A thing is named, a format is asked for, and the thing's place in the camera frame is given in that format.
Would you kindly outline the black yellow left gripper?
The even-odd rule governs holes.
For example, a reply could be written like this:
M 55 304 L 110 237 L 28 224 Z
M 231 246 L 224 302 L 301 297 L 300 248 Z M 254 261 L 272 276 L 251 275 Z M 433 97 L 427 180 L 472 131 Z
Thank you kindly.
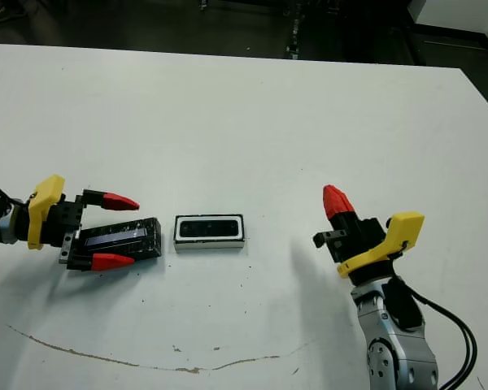
M 89 189 L 83 190 L 82 202 L 80 196 L 66 201 L 64 184 L 62 176 L 51 175 L 35 187 L 28 202 L 28 248 L 60 248 L 59 263 L 72 271 L 108 271 L 134 264 L 133 258 L 114 253 L 77 255 L 77 236 L 84 205 L 104 210 L 139 210 L 140 205 L 127 197 Z

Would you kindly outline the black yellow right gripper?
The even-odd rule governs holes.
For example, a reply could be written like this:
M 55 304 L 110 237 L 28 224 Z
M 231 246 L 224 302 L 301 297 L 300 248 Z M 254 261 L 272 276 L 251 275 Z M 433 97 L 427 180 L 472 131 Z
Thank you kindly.
M 378 219 L 359 219 L 347 195 L 328 184 L 323 205 L 332 230 L 313 236 L 316 247 L 326 246 L 343 279 L 353 285 L 394 274 L 393 262 L 412 249 L 425 217 L 415 211 L 394 214 L 386 227 Z

